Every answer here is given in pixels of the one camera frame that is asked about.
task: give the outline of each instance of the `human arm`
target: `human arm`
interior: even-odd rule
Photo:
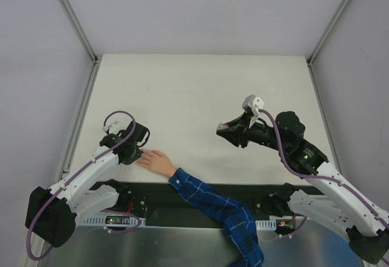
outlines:
[[[212,186],[174,167],[160,151],[144,150],[137,163],[168,177],[169,183],[186,202],[222,223],[228,238],[244,257],[232,266],[261,266],[264,256],[258,245],[255,220],[244,203],[220,195]]]

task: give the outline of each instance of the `plaid sleeve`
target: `plaid sleeve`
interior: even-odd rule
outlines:
[[[258,245],[255,220],[245,204],[220,195],[211,186],[181,168],[177,169],[169,183],[184,200],[223,224],[227,236],[243,256],[241,261],[230,265],[231,267],[262,266],[264,255]]]

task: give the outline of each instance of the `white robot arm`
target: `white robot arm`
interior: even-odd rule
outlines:
[[[279,217],[290,211],[309,217],[348,241],[360,258],[377,264],[389,249],[389,213],[368,200],[303,138],[305,126],[294,112],[282,112],[274,120],[263,105],[260,98],[248,96],[243,103],[244,114],[220,123],[217,135],[236,147],[244,148],[252,141],[278,150],[293,175],[318,188],[329,200],[313,198],[286,183],[262,201],[261,210]],[[267,115],[273,127],[267,126],[260,114]]]
[[[26,227],[29,229],[27,252],[31,259],[43,257],[31,254],[29,241],[32,232],[57,248],[68,241],[80,223],[95,213],[105,209],[127,212],[128,201],[131,200],[129,191],[115,180],[106,181],[97,190],[88,193],[107,172],[119,164],[129,165],[140,158],[142,152],[139,147],[150,136],[150,131],[135,123],[130,114],[116,111],[111,115],[115,113],[125,113],[132,118],[126,130],[113,134],[109,133],[109,127],[104,127],[107,135],[85,165],[48,189],[38,187],[31,193],[26,216]]]

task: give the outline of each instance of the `human hand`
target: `human hand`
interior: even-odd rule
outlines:
[[[171,178],[174,175],[177,168],[171,164],[169,158],[164,153],[157,150],[142,151],[142,157],[136,162],[138,165],[168,178]]]

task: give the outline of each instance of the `white tabletop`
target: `white tabletop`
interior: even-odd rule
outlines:
[[[147,149],[165,152],[174,165],[208,183],[306,183],[289,174],[276,151],[250,143],[236,148],[216,135],[219,122],[242,114],[251,94],[275,117],[295,111],[305,138],[332,160],[317,99],[304,57],[240,55],[106,54],[93,88],[72,170],[85,163],[105,133],[104,118],[131,113],[151,131]],[[113,116],[119,130],[127,116]],[[120,165],[103,180],[166,182],[136,164]]]

